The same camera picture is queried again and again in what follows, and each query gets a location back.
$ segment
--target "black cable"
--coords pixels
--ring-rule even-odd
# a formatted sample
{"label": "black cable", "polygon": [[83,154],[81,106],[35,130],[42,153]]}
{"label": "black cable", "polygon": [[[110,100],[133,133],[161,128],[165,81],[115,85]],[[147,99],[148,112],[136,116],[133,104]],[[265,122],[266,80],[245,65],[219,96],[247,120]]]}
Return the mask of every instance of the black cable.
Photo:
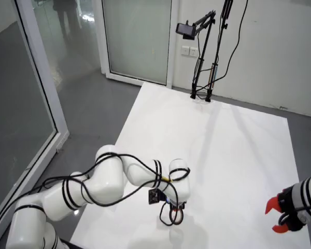
{"label": "black cable", "polygon": [[[219,46],[220,32],[221,32],[221,15],[220,15],[220,18],[219,18],[219,34],[218,34],[218,44],[217,44],[217,46]],[[218,63],[219,63],[219,53],[218,53],[218,57],[217,57],[217,64]]]}
{"label": "black cable", "polygon": [[303,210],[311,210],[311,206],[298,207],[298,208],[294,209],[290,213],[289,212],[284,212],[283,214],[281,214],[281,216],[279,218],[279,221],[278,221],[279,226],[282,226],[283,224],[285,224],[286,219],[288,218],[288,216],[290,214],[295,214],[296,212],[303,211]]}
{"label": "black cable", "polygon": [[225,72],[225,74],[224,74],[222,77],[216,79],[214,82],[216,82],[216,81],[218,81],[218,80],[221,80],[221,79],[225,78],[225,76],[226,76],[227,73],[228,73],[228,69],[229,69],[230,62],[231,62],[231,60],[232,60],[232,58],[233,58],[233,55],[234,55],[234,53],[235,53],[235,51],[236,51],[236,49],[237,49],[237,47],[238,47],[239,39],[240,39],[240,37],[241,37],[241,27],[242,27],[243,19],[244,19],[244,16],[245,16],[245,12],[246,12],[247,7],[248,7],[248,2],[249,2],[249,0],[247,0],[246,3],[245,3],[244,12],[243,12],[243,15],[242,15],[242,18],[241,18],[241,22],[240,22],[240,24],[239,24],[239,29],[238,29],[238,40],[237,40],[237,44],[236,44],[236,46],[235,46],[235,48],[234,48],[232,54],[230,55],[230,58],[229,58],[229,61],[228,61],[228,65],[227,65],[226,72]]}
{"label": "black cable", "polygon": [[198,59],[199,59],[201,57],[201,48],[200,48],[200,45],[199,45],[199,33],[197,35],[197,40],[198,40],[198,53],[199,53]]}
{"label": "black cable", "polygon": [[[176,191],[176,188],[174,187],[174,185],[170,182],[170,181],[166,181],[164,179],[162,179],[162,175],[161,174],[158,174],[157,172],[155,172],[153,169],[149,168],[145,163],[143,163],[139,158],[133,156],[133,155],[130,155],[130,154],[117,154],[117,153],[104,153],[104,154],[101,154],[97,159],[96,159],[96,163],[90,167],[88,170],[86,170],[84,173],[81,173],[81,174],[76,174],[76,175],[70,175],[70,176],[55,176],[55,177],[49,177],[47,178],[46,180],[43,181],[43,183],[38,186],[38,187],[34,187],[33,189],[31,189],[30,191],[16,197],[9,205],[6,206],[5,209],[3,209],[1,212],[0,212],[0,221],[2,220],[3,216],[8,212],[8,210],[12,207],[12,205],[14,205],[18,200],[20,200],[21,198],[31,194],[32,192],[38,190],[38,192],[41,191],[42,188],[47,188],[47,185],[49,184],[52,184],[54,182],[58,182],[58,181],[73,181],[73,182],[77,182],[79,183],[85,190],[86,194],[88,195],[89,199],[96,205],[99,205],[99,206],[103,206],[103,207],[106,207],[106,206],[112,206],[112,205],[115,205],[115,204],[118,204],[120,203],[121,201],[129,198],[130,196],[132,196],[133,194],[135,194],[136,192],[138,192],[140,189],[142,189],[144,186],[146,186],[147,184],[150,184],[150,183],[153,183],[154,180],[149,180],[143,184],[141,184],[138,188],[136,188],[133,192],[129,193],[128,195],[122,197],[121,199],[115,201],[115,202],[112,202],[112,203],[108,203],[108,204],[103,204],[103,203],[99,203],[97,202],[89,193],[84,181],[81,181],[79,179],[76,179],[75,177],[79,177],[79,176],[84,176],[84,175],[88,175],[88,173],[90,171],[92,171],[97,165],[99,165],[100,163],[102,163],[103,161],[109,159],[109,158],[113,158],[113,157],[118,157],[120,158],[120,160],[122,161],[122,156],[127,156],[127,157],[132,157],[134,158],[135,160],[137,160],[139,163],[141,163],[146,169],[148,169],[149,171],[151,171],[152,173],[154,173],[155,175],[157,175],[158,177],[160,177],[160,182],[166,182],[167,183],[167,186],[171,186],[174,190],[174,193],[175,193],[175,198],[176,198],[176,209],[178,209],[178,194],[177,194],[177,191]],[[187,177],[190,173],[190,169],[187,170],[187,172],[180,178],[177,178],[177,179],[173,179],[172,181],[180,181],[181,179]],[[164,222],[161,218],[161,222],[166,225],[166,226],[172,226],[174,223],[175,223],[175,220],[176,220],[176,217],[177,217],[177,212],[175,214],[175,217],[174,217],[174,220],[171,222],[171,223],[166,223]]]}

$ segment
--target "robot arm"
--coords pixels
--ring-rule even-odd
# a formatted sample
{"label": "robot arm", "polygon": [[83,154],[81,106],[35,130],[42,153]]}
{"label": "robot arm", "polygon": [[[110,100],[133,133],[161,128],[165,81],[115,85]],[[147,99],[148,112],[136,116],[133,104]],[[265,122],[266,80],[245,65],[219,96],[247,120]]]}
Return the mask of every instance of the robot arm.
{"label": "robot arm", "polygon": [[265,213],[275,209],[283,213],[278,225],[273,227],[277,233],[299,231],[311,221],[311,177],[284,189],[271,198]]}
{"label": "robot arm", "polygon": [[[103,160],[111,153],[120,156]],[[159,160],[142,162],[134,156],[120,154],[113,145],[103,146],[97,152],[96,162],[100,160],[103,161],[95,167],[91,178],[75,172],[71,176],[77,181],[65,179],[43,192],[20,199],[12,219],[6,248],[37,249],[52,248],[56,245],[53,248],[67,249],[54,228],[46,222],[46,218],[61,220],[87,203],[96,202],[102,206],[110,206],[119,202],[124,192],[123,174],[135,186],[159,189],[167,196],[171,206],[179,209],[184,207],[190,196],[187,177],[190,170],[181,159],[175,159],[170,163],[169,175],[164,175]]]}

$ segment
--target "white mat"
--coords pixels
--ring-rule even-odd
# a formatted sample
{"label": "white mat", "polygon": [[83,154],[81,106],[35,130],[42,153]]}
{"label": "white mat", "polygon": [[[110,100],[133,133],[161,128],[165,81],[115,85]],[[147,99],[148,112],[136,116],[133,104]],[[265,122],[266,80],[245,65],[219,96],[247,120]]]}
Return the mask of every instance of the white mat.
{"label": "white mat", "polygon": [[[165,170],[175,158],[187,161],[192,193],[185,218],[165,227],[162,204],[148,205],[144,188],[114,207],[88,205],[72,243],[85,249],[311,248],[307,227],[276,234],[280,214],[264,214],[270,197],[299,181],[285,118],[144,84],[116,145],[161,160]],[[133,189],[128,183],[125,193]],[[168,218],[168,209],[163,215]]]}

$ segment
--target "white wall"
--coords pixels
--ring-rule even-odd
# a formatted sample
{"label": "white wall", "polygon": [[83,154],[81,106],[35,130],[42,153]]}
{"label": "white wall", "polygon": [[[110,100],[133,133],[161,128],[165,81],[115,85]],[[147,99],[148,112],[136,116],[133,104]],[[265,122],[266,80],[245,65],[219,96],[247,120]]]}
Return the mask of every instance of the white wall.
{"label": "white wall", "polygon": [[[181,0],[180,22],[192,23],[214,9],[216,25],[211,31],[203,68],[214,61],[219,16],[224,0]],[[245,0],[234,0],[229,27],[220,48],[218,77],[226,70],[238,35]],[[200,34],[201,49],[206,31]],[[178,37],[174,86],[191,89],[196,58],[180,54],[182,45],[195,41]],[[203,72],[199,85],[207,84]],[[227,76],[216,82],[215,95],[311,116],[311,0],[249,0],[241,42]]]}
{"label": "white wall", "polygon": [[0,0],[0,32],[16,21],[11,0]]}

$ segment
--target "door frame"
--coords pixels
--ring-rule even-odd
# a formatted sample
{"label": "door frame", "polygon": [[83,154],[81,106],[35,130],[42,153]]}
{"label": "door frame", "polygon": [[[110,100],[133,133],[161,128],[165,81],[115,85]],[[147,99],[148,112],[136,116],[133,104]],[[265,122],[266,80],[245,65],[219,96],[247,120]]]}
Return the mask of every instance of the door frame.
{"label": "door frame", "polygon": [[[106,75],[106,78],[141,86],[145,82],[145,80],[115,74],[110,71],[106,29],[105,29],[105,17],[103,12],[103,0],[101,1],[92,0],[92,5],[94,9],[94,20],[97,32],[98,50],[100,54],[102,73]],[[167,80],[165,85],[170,89],[173,86],[173,77],[174,77],[175,51],[176,51],[176,38],[177,38],[176,24],[178,23],[179,20],[179,6],[180,0],[172,0],[171,26],[169,29]]]}
{"label": "door frame", "polygon": [[[43,171],[69,136],[68,127],[50,71],[32,2],[31,0],[11,0],[11,3],[40,91],[43,95],[44,102],[47,103],[49,117],[53,120],[54,132],[43,144],[30,164],[25,166],[26,170],[16,182],[16,187],[12,188],[5,200],[1,203],[0,214],[16,197],[34,187]],[[10,208],[0,222],[0,238],[10,224],[14,209],[15,205]]]}

